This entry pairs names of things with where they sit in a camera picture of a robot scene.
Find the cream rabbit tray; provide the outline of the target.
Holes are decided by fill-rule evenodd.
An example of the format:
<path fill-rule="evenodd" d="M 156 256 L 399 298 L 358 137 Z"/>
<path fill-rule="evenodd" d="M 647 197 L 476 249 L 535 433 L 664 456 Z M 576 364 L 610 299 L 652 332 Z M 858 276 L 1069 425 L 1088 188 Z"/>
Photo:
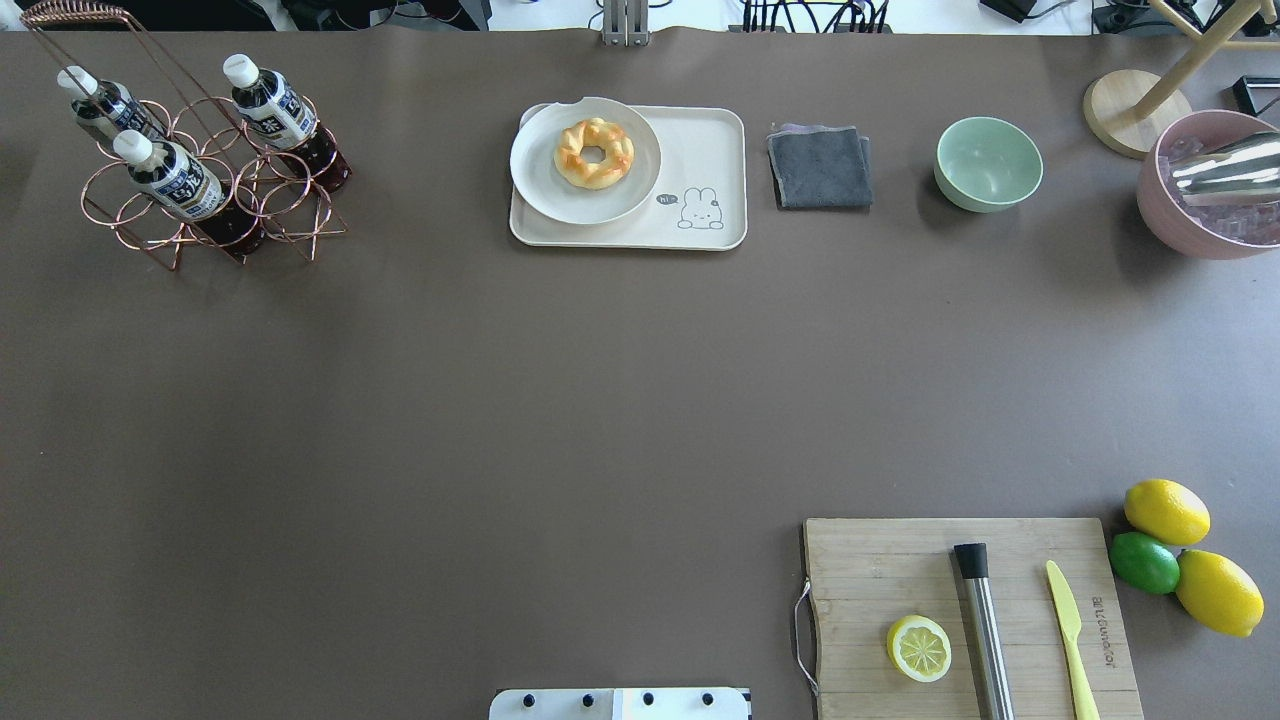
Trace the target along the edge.
<path fill-rule="evenodd" d="M 529 108 L 520 129 L 552 104 L 572 102 Z M 509 210 L 513 236 L 529 246 L 736 249 L 748 233 L 745 131 L 740 118 L 721 108 L 627 106 L 650 123 L 660 143 L 655 186 L 640 206 L 612 222 L 570 224 L 535 210 L 515 186 Z"/>

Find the green lime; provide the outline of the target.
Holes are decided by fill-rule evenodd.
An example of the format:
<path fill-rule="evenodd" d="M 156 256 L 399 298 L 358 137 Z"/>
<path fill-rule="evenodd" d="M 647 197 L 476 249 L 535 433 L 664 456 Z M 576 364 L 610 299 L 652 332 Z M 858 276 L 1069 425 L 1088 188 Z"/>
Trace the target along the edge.
<path fill-rule="evenodd" d="M 1181 579 L 1174 552 L 1155 537 L 1137 530 L 1112 538 L 1108 561 L 1119 579 L 1149 594 L 1170 594 Z"/>

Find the whole lemon lower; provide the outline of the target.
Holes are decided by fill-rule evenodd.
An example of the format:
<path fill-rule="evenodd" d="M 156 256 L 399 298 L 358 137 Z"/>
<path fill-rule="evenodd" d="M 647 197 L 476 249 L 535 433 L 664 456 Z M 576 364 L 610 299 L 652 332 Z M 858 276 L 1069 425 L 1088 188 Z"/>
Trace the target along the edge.
<path fill-rule="evenodd" d="M 1265 614 L 1265 598 L 1252 577 L 1230 559 L 1203 550 L 1178 556 L 1180 579 L 1175 596 L 1204 626 L 1249 637 Z"/>

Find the whole lemon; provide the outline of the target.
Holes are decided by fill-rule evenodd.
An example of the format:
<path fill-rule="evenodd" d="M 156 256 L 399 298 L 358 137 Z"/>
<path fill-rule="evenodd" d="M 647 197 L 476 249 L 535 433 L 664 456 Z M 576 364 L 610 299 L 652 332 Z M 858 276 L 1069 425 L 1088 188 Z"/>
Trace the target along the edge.
<path fill-rule="evenodd" d="M 1265 598 L 1252 577 L 1230 559 L 1203 550 L 1178 556 L 1180 579 L 1175 596 L 1204 626 L 1249 637 L 1265 614 Z"/>
<path fill-rule="evenodd" d="M 1152 478 L 1132 486 L 1123 510 L 1132 527 L 1165 544 L 1197 544 L 1211 529 L 1204 501 L 1170 479 Z"/>

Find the yellow plastic knife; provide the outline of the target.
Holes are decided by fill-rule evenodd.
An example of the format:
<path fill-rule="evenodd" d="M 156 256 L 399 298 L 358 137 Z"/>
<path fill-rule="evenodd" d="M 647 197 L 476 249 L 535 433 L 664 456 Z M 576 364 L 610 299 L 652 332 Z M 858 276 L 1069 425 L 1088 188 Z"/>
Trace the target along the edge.
<path fill-rule="evenodd" d="M 1083 623 L 1075 596 L 1061 568 L 1053 560 L 1046 561 L 1044 571 L 1062 638 L 1075 719 L 1101 719 L 1078 646 Z"/>

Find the half lemon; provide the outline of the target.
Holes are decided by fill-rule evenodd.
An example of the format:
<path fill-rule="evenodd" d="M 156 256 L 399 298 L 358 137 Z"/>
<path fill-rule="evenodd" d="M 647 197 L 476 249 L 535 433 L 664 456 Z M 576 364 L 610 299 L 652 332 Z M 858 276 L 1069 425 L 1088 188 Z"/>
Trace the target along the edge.
<path fill-rule="evenodd" d="M 902 616 L 890 626 L 886 652 L 899 673 L 919 683 L 942 679 L 952 662 L 947 632 L 937 621 L 918 614 Z"/>

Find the wooden cutting board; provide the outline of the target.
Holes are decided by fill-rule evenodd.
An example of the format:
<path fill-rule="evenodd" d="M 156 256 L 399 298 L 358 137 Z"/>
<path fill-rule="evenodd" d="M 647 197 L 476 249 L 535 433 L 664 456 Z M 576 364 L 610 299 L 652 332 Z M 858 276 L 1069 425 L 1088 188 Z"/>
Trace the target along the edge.
<path fill-rule="evenodd" d="M 1140 719 L 1123 614 L 1094 518 L 820 519 L 804 525 L 822 719 L 980 719 L 966 642 L 956 544 L 988 550 L 996 623 L 1019 719 L 1071 719 L 1073 693 L 1044 565 L 1055 561 L 1083 626 L 1078 647 L 1103 719 Z M 887 634 L 916 614 L 948 634 L 954 662 L 937 682 L 906 678 Z"/>

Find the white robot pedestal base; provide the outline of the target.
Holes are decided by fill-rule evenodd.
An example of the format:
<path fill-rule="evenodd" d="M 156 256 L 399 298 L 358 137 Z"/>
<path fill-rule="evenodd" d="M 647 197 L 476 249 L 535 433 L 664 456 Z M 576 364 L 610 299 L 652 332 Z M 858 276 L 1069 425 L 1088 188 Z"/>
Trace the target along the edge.
<path fill-rule="evenodd" d="M 639 687 L 507 689 L 495 694 L 489 719 L 751 719 L 749 689 L 735 687 Z"/>

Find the steel muddler black tip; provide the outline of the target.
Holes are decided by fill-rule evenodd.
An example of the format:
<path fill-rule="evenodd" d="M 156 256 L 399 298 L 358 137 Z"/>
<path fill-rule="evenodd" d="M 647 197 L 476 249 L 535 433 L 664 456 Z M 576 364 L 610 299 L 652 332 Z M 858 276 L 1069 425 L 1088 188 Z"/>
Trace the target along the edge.
<path fill-rule="evenodd" d="M 998 633 L 995 596 L 989 583 L 986 543 L 954 546 L 969 609 L 970 641 L 977 652 L 975 674 L 988 719 L 1015 719 L 1012 693 Z"/>

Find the grey folded cloth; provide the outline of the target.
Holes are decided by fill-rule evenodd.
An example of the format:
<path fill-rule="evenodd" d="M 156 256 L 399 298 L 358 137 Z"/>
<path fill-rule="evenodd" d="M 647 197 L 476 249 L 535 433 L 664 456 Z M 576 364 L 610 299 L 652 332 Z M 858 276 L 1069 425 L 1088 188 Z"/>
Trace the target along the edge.
<path fill-rule="evenodd" d="M 869 208 L 870 138 L 854 126 L 785 123 L 767 136 L 783 209 Z"/>

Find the pink ice bowl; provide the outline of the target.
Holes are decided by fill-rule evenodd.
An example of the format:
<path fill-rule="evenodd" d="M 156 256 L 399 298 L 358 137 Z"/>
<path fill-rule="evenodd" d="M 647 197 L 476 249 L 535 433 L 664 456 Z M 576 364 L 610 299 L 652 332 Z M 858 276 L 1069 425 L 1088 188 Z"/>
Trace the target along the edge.
<path fill-rule="evenodd" d="M 1189 208 L 1169 177 L 1170 163 L 1276 127 L 1229 110 L 1194 111 L 1161 133 L 1143 161 L 1137 202 L 1157 240 L 1190 258 L 1243 259 L 1277 249 L 1277 200 Z"/>

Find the steel ice scoop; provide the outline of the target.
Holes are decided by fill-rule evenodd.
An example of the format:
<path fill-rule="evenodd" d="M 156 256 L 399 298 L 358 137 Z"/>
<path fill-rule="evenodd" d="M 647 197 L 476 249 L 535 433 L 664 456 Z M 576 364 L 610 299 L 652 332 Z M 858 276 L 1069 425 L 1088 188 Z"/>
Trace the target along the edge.
<path fill-rule="evenodd" d="M 1279 199 L 1279 132 L 1263 131 L 1171 164 L 1189 206 L 1248 205 Z"/>

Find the whole lemon upper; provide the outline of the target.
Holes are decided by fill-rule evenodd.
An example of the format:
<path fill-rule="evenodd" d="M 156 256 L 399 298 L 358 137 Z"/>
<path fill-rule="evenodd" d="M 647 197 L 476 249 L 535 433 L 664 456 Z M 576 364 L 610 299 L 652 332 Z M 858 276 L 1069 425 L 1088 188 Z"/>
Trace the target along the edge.
<path fill-rule="evenodd" d="M 1123 510 L 1132 527 L 1165 544 L 1197 544 L 1211 529 L 1204 501 L 1170 479 L 1152 478 L 1132 486 Z"/>

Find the tea bottle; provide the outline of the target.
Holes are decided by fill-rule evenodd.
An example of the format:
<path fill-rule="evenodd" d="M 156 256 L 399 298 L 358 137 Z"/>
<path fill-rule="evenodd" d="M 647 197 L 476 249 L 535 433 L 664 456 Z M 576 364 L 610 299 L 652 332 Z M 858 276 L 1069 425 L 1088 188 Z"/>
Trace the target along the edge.
<path fill-rule="evenodd" d="M 280 154 L 293 177 L 311 178 L 328 192 L 339 190 L 351 168 L 337 141 L 285 77 L 259 67 L 244 54 L 223 63 L 232 101 L 253 136 Z"/>
<path fill-rule="evenodd" d="M 262 243 L 265 233 L 259 219 L 237 204 L 230 184 L 180 145 L 125 129 L 114 138 L 113 151 L 125 161 L 142 192 L 211 243 L 238 258 Z"/>
<path fill-rule="evenodd" d="M 124 85 L 97 79 L 77 65 L 60 69 L 56 82 L 70 96 L 77 124 L 102 150 L 110 150 L 114 138 L 125 129 L 134 129 L 152 141 L 166 138 L 165 124 Z"/>

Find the white round plate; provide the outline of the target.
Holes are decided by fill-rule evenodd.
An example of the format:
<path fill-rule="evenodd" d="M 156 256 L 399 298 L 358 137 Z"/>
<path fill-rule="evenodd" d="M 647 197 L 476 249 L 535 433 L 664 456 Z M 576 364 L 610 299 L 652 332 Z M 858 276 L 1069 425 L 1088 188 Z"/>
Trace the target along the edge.
<path fill-rule="evenodd" d="M 573 187 L 553 161 L 561 132 L 594 117 L 622 126 L 636 151 L 631 172 L 617 184 L 598 191 Z M 648 197 L 660 169 L 660 143 L 650 123 L 632 108 L 604 97 L 585 97 L 535 113 L 516 136 L 509 169 L 516 190 L 543 215 L 570 224 L 600 224 L 625 217 Z"/>

